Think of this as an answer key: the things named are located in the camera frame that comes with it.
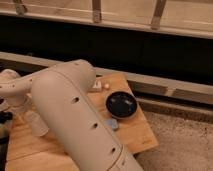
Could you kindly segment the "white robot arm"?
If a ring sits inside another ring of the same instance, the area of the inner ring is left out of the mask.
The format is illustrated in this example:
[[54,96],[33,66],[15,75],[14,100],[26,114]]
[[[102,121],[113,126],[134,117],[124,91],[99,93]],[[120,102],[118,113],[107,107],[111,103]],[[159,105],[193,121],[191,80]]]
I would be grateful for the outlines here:
[[87,96],[96,80],[85,60],[0,81],[0,98],[30,93],[42,120],[80,171],[144,171]]

